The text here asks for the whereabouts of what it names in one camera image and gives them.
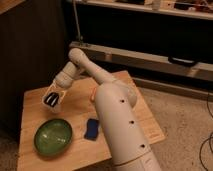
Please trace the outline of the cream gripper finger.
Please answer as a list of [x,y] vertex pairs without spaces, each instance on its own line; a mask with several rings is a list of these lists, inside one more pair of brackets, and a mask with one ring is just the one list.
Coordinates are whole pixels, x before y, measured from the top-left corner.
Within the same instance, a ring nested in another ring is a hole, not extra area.
[[55,99],[57,97],[57,93],[56,93],[56,84],[52,83],[46,90],[46,92],[44,93],[42,99],[43,100],[52,100]]
[[59,94],[58,104],[61,104],[67,94],[67,89],[59,89],[58,94]]

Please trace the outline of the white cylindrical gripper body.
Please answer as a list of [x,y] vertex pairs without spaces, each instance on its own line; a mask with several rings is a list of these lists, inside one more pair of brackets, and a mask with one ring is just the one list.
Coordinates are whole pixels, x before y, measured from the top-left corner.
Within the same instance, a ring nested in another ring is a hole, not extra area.
[[68,62],[64,68],[55,76],[54,82],[63,89],[69,89],[82,69],[72,62]]

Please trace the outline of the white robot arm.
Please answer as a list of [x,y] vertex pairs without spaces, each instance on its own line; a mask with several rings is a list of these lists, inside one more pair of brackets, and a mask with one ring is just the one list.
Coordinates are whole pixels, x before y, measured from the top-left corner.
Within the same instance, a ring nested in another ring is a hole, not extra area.
[[79,48],[69,51],[69,62],[55,76],[42,102],[52,111],[60,109],[67,90],[86,71],[98,84],[94,107],[116,171],[162,171],[149,142],[135,117],[134,90],[93,63]]

